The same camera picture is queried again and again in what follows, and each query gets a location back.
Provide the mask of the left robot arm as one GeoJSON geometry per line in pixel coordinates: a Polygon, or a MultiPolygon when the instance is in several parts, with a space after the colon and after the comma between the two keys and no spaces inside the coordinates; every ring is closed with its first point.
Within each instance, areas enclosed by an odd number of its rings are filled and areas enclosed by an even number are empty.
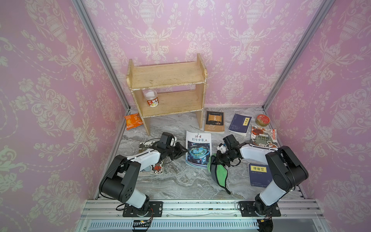
{"type": "Polygon", "coordinates": [[[164,132],[158,141],[139,154],[129,157],[117,155],[100,181],[99,193],[131,207],[136,215],[144,216],[151,208],[149,196],[135,188],[139,173],[167,157],[175,160],[187,152],[173,134],[164,132]]]}

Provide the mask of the dark blue book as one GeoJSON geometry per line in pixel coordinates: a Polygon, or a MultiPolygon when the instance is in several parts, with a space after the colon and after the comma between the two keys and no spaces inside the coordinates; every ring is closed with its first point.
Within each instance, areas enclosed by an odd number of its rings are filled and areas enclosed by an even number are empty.
{"type": "Polygon", "coordinates": [[[266,188],[272,182],[272,174],[268,165],[250,163],[248,171],[252,187],[266,188]]]}

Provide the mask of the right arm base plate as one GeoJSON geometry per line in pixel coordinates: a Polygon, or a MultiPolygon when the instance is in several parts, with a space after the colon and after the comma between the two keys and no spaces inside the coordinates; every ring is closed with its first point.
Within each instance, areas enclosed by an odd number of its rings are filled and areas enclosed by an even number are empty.
{"type": "Polygon", "coordinates": [[[237,209],[242,217],[280,217],[281,212],[278,203],[272,206],[266,206],[263,203],[255,201],[240,201],[237,204],[237,209]]]}

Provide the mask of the white book blue swirl cover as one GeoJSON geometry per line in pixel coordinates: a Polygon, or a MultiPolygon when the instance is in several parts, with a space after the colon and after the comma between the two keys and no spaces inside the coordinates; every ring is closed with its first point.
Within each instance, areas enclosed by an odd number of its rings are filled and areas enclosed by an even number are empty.
{"type": "Polygon", "coordinates": [[[186,132],[186,164],[195,168],[206,169],[212,154],[210,133],[186,132]]]}

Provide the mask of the grey-green illustrated Chinese book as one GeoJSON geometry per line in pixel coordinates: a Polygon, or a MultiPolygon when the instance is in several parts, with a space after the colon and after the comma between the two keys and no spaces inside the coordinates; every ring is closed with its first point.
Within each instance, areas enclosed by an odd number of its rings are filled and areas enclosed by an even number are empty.
{"type": "MultiPolygon", "coordinates": [[[[146,141],[144,143],[140,143],[139,145],[139,152],[144,152],[148,148],[150,148],[152,145],[154,145],[157,141],[151,140],[146,141]]],[[[161,175],[164,170],[164,163],[163,161],[156,163],[154,165],[150,165],[147,168],[143,169],[139,172],[139,177],[147,177],[147,176],[155,176],[155,175],[161,175]]]]}

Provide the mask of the green cloth with black trim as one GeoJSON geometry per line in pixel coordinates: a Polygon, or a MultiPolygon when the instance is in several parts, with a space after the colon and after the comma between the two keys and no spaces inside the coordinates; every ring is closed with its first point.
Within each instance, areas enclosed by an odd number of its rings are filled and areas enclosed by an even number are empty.
{"type": "Polygon", "coordinates": [[[227,194],[231,194],[231,192],[227,189],[226,184],[228,170],[223,166],[223,164],[220,163],[216,157],[216,154],[213,154],[209,157],[207,169],[211,174],[212,180],[223,188],[227,194]]]}

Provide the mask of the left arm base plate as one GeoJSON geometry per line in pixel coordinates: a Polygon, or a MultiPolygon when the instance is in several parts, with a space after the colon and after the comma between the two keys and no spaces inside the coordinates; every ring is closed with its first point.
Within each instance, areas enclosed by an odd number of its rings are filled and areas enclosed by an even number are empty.
{"type": "Polygon", "coordinates": [[[144,205],[142,208],[136,208],[134,206],[125,204],[122,216],[125,218],[133,217],[159,218],[162,216],[162,210],[163,210],[162,201],[149,201],[148,205],[144,205]]]}

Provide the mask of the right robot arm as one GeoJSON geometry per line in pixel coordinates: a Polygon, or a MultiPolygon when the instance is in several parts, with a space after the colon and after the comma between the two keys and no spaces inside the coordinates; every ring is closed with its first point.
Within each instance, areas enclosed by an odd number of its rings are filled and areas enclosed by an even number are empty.
{"type": "Polygon", "coordinates": [[[279,148],[262,148],[250,143],[239,143],[233,135],[223,138],[223,143],[217,147],[217,152],[209,157],[207,169],[212,180],[223,188],[227,194],[228,170],[235,159],[257,161],[267,165],[272,181],[253,203],[254,212],[258,216],[270,216],[277,202],[297,185],[305,181],[308,171],[288,146],[279,148]]]}

